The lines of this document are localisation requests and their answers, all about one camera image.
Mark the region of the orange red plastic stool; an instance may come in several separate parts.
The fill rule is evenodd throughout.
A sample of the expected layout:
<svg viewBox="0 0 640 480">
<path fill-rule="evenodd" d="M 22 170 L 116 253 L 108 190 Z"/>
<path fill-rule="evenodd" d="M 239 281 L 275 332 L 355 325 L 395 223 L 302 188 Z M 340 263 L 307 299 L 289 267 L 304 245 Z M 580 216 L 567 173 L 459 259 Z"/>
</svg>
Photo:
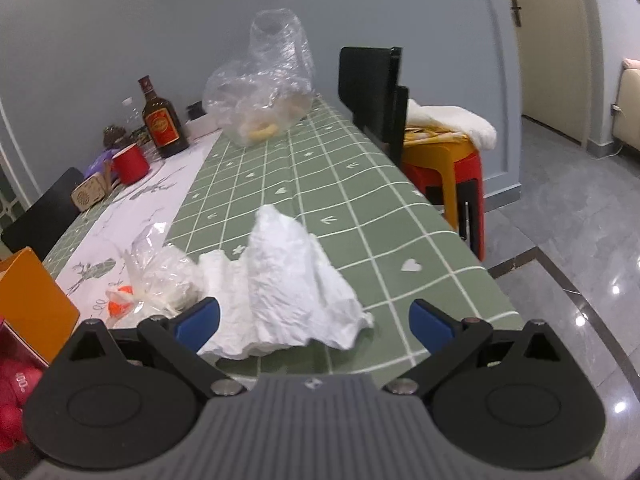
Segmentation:
<svg viewBox="0 0 640 480">
<path fill-rule="evenodd" d="M 463 133 L 405 130 L 400 169 L 478 260 L 485 258 L 483 168 L 480 152 Z"/>
</svg>

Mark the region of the plastic bag with soft items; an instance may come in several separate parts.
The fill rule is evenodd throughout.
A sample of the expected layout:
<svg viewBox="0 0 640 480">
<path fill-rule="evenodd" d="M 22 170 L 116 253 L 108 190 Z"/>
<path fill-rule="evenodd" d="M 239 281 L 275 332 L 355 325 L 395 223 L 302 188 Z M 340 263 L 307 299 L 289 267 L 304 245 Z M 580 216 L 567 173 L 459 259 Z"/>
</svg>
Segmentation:
<svg viewBox="0 0 640 480">
<path fill-rule="evenodd" d="M 134 291 L 134 307 L 122 318 L 108 315 L 108 328 L 129 328 L 145 318 L 174 318 L 204 298 L 204 276 L 198 265 L 175 245 L 164 245 L 167 222 L 149 223 L 120 253 L 127 274 L 122 285 Z"/>
</svg>

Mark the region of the cream sofa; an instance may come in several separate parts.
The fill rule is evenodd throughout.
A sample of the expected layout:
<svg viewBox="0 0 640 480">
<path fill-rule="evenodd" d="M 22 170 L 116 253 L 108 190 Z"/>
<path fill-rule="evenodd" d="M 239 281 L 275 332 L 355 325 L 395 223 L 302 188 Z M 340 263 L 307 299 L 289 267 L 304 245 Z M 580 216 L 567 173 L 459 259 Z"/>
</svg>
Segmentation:
<svg viewBox="0 0 640 480">
<path fill-rule="evenodd" d="M 614 108 L 612 135 L 636 151 L 640 148 L 640 70 L 639 61 L 623 59 L 623 71 Z"/>
</svg>

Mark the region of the white towel on stool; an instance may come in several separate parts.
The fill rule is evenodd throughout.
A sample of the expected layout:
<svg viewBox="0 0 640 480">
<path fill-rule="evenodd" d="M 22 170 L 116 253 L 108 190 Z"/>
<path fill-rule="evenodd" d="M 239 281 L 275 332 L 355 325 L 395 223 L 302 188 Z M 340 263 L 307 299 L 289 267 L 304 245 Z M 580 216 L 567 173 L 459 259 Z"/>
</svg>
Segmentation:
<svg viewBox="0 0 640 480">
<path fill-rule="evenodd" d="M 460 106 L 427 106 L 408 99 L 406 127 L 434 134 L 464 134 L 479 151 L 491 151 L 497 145 L 496 128 Z"/>
</svg>

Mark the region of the black chair right side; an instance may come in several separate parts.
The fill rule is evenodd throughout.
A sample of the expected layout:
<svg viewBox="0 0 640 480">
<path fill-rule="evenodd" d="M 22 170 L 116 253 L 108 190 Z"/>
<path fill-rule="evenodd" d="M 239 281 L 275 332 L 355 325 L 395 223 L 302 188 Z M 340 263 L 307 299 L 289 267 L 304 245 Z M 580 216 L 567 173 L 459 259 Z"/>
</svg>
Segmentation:
<svg viewBox="0 0 640 480">
<path fill-rule="evenodd" d="M 354 125 L 397 166 L 405 142 L 409 89 L 399 83 L 401 47 L 342 47 L 338 97 Z"/>
</svg>

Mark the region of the clear plastic water bottle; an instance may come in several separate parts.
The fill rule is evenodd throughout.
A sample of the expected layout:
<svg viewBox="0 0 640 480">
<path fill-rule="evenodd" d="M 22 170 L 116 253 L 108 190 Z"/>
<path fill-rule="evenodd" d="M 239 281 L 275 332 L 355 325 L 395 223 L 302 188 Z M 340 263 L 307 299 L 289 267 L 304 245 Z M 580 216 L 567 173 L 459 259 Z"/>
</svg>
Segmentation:
<svg viewBox="0 0 640 480">
<path fill-rule="evenodd" d="M 126 117 L 126 127 L 131 133 L 139 132 L 145 127 L 140 110 L 131 96 L 122 100 L 122 108 Z"/>
</svg>

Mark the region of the orange cardboard box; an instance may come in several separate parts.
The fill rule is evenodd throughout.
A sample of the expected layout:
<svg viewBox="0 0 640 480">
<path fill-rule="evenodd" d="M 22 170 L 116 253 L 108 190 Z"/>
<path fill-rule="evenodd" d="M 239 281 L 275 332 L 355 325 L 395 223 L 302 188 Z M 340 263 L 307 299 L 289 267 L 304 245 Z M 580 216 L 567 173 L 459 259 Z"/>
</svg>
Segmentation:
<svg viewBox="0 0 640 480">
<path fill-rule="evenodd" d="M 1 261 L 0 296 L 1 317 L 51 363 L 73 333 L 79 311 L 32 248 Z"/>
</svg>

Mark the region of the white condiment tray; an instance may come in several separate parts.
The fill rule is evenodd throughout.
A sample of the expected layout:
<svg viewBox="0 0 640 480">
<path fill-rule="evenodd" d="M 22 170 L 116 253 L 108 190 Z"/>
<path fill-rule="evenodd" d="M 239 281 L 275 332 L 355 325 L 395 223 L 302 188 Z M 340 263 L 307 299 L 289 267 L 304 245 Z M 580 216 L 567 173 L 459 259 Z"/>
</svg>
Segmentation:
<svg viewBox="0 0 640 480">
<path fill-rule="evenodd" d="M 198 101 L 186 107 L 188 120 L 184 125 L 186 137 L 190 141 L 201 139 L 203 136 L 215 133 L 220 130 L 216 119 L 212 115 L 206 114 L 202 102 Z"/>
</svg>

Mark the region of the clear plastic bag with bread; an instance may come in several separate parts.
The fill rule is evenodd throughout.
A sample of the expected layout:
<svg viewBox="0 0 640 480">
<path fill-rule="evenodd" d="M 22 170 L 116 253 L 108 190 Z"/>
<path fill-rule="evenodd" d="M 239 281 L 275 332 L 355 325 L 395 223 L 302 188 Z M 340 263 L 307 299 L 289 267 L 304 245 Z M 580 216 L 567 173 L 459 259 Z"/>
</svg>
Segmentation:
<svg viewBox="0 0 640 480">
<path fill-rule="evenodd" d="M 315 96 L 305 29 L 293 11 L 274 9 L 255 15 L 244 58 L 209 76 L 202 105 L 230 141 L 249 148 L 286 133 Z"/>
</svg>

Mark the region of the beige door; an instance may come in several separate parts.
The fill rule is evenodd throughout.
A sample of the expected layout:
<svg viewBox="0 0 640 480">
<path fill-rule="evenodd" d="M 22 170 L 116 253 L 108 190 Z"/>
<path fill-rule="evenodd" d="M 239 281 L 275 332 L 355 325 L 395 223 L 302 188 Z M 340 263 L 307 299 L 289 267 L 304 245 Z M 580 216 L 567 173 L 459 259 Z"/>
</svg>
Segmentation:
<svg viewBox="0 0 640 480">
<path fill-rule="evenodd" d="M 591 52 L 584 0 L 511 0 L 525 116 L 584 144 Z"/>
</svg>

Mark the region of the orange knitted toy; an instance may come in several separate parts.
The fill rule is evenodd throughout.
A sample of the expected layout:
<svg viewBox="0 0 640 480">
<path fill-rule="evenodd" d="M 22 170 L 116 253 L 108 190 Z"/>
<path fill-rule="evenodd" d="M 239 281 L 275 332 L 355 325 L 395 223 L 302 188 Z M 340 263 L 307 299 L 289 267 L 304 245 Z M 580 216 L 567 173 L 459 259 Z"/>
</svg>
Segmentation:
<svg viewBox="0 0 640 480">
<path fill-rule="evenodd" d="M 106 292 L 107 310 L 111 318 L 122 318 L 134 307 L 134 291 L 130 285 Z"/>
</svg>

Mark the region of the black chair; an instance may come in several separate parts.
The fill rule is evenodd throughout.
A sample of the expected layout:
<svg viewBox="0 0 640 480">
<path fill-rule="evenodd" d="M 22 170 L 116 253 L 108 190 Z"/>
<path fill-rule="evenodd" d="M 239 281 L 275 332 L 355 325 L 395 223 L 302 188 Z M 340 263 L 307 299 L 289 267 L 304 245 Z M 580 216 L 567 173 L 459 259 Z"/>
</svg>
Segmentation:
<svg viewBox="0 0 640 480">
<path fill-rule="evenodd" d="M 405 142 L 409 89 L 399 83 L 401 47 L 342 47 L 338 97 L 354 125 L 397 166 Z"/>
<path fill-rule="evenodd" d="M 72 193 L 84 174 L 68 168 L 24 214 L 2 231 L 1 240 L 14 254 L 29 247 L 43 261 L 80 214 Z"/>
</svg>

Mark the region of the red cup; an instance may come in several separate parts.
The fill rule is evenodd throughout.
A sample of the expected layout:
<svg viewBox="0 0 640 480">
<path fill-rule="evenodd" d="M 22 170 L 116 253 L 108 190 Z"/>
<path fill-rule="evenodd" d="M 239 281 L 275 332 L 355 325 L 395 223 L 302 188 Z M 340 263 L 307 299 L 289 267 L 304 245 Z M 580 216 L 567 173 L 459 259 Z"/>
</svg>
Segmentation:
<svg viewBox="0 0 640 480">
<path fill-rule="evenodd" d="M 142 180 L 150 171 L 150 165 L 137 144 L 122 148 L 112 157 L 112 168 L 123 185 Z"/>
</svg>

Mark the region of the white cloth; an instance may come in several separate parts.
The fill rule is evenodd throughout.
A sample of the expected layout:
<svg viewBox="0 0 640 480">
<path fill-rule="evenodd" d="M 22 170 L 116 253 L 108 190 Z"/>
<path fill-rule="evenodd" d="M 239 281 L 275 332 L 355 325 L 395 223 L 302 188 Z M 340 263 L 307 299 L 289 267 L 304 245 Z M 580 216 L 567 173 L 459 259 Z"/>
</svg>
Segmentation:
<svg viewBox="0 0 640 480">
<path fill-rule="evenodd" d="M 239 248 L 235 259 L 221 249 L 198 257 L 205 295 L 220 307 L 219 328 L 201 354 L 239 361 L 311 341 L 346 351 L 374 325 L 318 238 L 275 206 L 258 209 Z"/>
</svg>

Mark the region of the small wooden radio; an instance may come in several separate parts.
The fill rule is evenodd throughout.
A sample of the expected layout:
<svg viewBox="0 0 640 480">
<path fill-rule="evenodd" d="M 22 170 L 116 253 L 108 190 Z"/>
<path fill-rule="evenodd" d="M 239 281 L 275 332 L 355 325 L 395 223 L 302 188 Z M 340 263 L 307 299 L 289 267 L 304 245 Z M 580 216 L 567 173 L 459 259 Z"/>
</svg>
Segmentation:
<svg viewBox="0 0 640 480">
<path fill-rule="evenodd" d="M 110 196 L 112 185 L 103 174 L 97 172 L 74 188 L 70 198 L 80 212 L 84 212 Z"/>
</svg>

